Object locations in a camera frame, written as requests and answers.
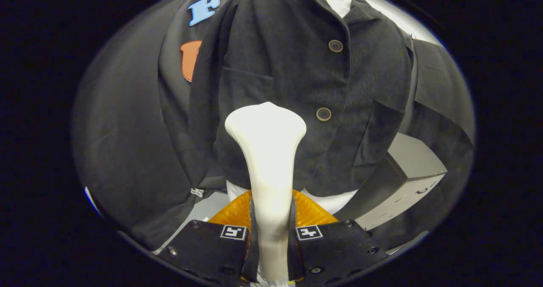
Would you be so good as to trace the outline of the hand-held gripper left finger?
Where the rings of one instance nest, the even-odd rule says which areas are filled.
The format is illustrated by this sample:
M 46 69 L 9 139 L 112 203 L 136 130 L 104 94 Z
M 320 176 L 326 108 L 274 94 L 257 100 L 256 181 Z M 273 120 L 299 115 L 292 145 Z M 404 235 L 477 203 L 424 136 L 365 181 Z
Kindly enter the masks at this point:
M 193 219 L 158 258 L 206 287 L 248 287 L 257 280 L 258 234 L 247 191 L 207 221 Z

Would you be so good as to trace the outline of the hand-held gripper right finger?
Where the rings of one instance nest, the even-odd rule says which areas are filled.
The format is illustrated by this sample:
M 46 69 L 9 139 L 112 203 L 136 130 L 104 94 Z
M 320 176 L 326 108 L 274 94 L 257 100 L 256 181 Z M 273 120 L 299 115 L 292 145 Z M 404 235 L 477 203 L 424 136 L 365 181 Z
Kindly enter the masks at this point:
M 288 275 L 298 284 L 346 284 L 388 258 L 352 219 L 340 221 L 302 192 L 292 192 Z

